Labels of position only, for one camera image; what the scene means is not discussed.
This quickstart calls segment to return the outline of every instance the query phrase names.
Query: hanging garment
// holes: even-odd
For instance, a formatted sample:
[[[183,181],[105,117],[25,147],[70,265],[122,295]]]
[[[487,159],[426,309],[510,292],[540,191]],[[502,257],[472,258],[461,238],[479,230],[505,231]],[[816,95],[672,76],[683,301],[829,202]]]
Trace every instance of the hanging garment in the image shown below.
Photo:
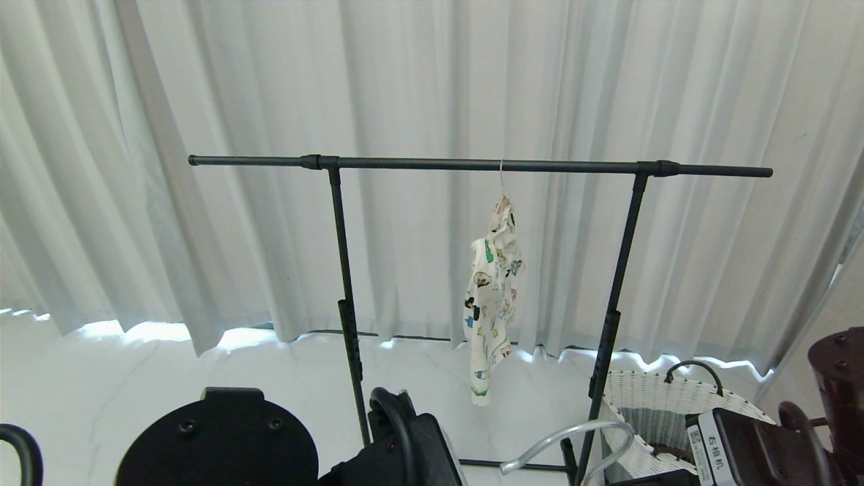
[[[506,328],[515,311],[516,289],[511,284],[522,266],[516,218],[506,195],[495,205],[489,233],[475,240],[471,249],[474,260],[462,328],[471,346],[471,401],[483,406],[490,399],[492,369],[511,351]]]

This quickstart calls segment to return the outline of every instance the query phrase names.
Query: white curtain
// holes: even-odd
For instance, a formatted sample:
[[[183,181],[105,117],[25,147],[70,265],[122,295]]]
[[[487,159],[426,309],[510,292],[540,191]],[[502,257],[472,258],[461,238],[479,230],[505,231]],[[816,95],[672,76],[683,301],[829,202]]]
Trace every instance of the white curtain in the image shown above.
[[[618,347],[766,370],[861,204],[864,3],[13,2],[0,15],[0,298],[68,332],[338,329],[327,176],[187,155],[656,160]],[[344,170],[359,328],[461,339],[494,173]],[[512,336],[595,348],[632,178],[505,174]]]

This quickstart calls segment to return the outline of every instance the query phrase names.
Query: black clothes rack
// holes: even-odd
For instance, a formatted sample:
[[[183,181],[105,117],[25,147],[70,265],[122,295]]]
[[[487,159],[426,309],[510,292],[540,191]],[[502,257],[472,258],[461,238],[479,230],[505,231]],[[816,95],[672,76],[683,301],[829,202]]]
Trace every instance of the black clothes rack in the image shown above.
[[[618,334],[621,313],[618,311],[618,300],[621,286],[624,283],[624,272],[639,207],[642,204],[642,194],[648,177],[668,177],[678,175],[692,176],[731,176],[731,177],[771,177],[772,169],[763,167],[734,167],[720,165],[685,165],[668,160],[653,162],[559,162],[559,161],[528,161],[528,160],[479,160],[479,159],[438,159],[438,158],[379,158],[379,157],[336,157],[308,155],[303,157],[211,157],[189,156],[190,165],[247,165],[275,167],[303,167],[306,169],[326,170],[330,176],[330,189],[333,194],[333,208],[336,218],[336,237],[339,241],[339,256],[342,267],[342,286],[345,298],[339,301],[339,314],[342,324],[342,335],[345,338],[345,351],[348,359],[348,369],[351,373],[351,383],[354,390],[354,402],[357,406],[357,416],[360,423],[360,433],[363,445],[370,443],[369,425],[366,422],[363,389],[363,365],[360,361],[359,340],[357,336],[357,321],[354,315],[354,294],[351,285],[351,268],[348,265],[348,243],[345,229],[345,212],[342,207],[342,189],[340,169],[425,169],[425,170],[505,170],[512,172],[563,172],[563,173],[593,173],[593,174],[632,174],[634,175],[633,190],[630,198],[630,208],[624,225],[624,237],[615,266],[612,289],[609,294],[606,319],[600,333],[600,343],[597,347],[597,357],[594,360],[594,373],[588,386],[588,396],[591,398],[591,409],[588,419],[596,419],[600,413],[603,390],[606,388],[606,377],[609,363]],[[564,455],[564,466],[547,464],[529,464],[525,469],[558,470],[567,473],[571,485],[579,484],[585,476],[591,446],[594,443],[594,432],[588,432],[582,443],[578,467],[575,465],[573,446],[568,439],[561,443]],[[480,461],[460,459],[465,465],[498,467],[495,461]]]

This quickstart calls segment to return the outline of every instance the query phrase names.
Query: white basket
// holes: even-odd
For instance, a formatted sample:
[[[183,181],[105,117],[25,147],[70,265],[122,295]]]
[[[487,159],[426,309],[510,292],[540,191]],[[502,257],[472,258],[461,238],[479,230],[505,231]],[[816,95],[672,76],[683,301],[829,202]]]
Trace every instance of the white basket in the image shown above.
[[[718,385],[681,378],[672,380],[672,372],[687,364],[706,368]],[[722,388],[714,370],[699,361],[682,361],[670,368],[665,376],[610,371],[600,417],[625,421],[638,435],[630,450],[607,469],[607,480],[625,481],[681,469],[695,475],[696,467],[693,464],[670,453],[654,454],[651,444],[664,444],[691,453],[684,415],[704,413],[714,408],[725,408],[769,424],[774,423],[754,404]],[[602,437],[604,455],[609,450],[618,449],[627,439],[626,434],[617,429],[604,430]]]

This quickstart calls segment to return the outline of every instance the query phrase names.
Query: floor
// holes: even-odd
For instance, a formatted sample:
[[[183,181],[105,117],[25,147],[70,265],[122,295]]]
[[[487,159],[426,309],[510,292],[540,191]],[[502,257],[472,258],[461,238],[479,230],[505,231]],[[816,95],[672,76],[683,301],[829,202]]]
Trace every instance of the floor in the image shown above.
[[[321,474],[361,445],[342,336],[311,334],[286,344],[272,331],[235,329],[218,348],[196,357],[176,324],[142,324],[123,335],[115,323],[97,323],[60,337],[50,321],[6,316],[0,345],[0,419],[36,436],[47,486],[112,484],[137,435],[163,414],[198,400],[208,386],[258,387],[267,400],[290,410],[316,442]],[[374,387],[407,389],[418,412],[438,418],[462,458],[512,459],[588,415],[590,352],[568,351],[560,358],[540,349],[514,353],[495,369],[486,407],[471,405],[464,346],[362,338],[360,353],[365,396]],[[613,366],[636,369],[638,361],[618,355]],[[722,372],[727,387],[755,393],[745,369]],[[578,454],[580,438],[574,444]],[[562,459],[554,446],[533,462]],[[0,483],[16,484],[16,459],[6,448],[2,466]],[[473,486],[566,484],[556,472],[464,471]]]

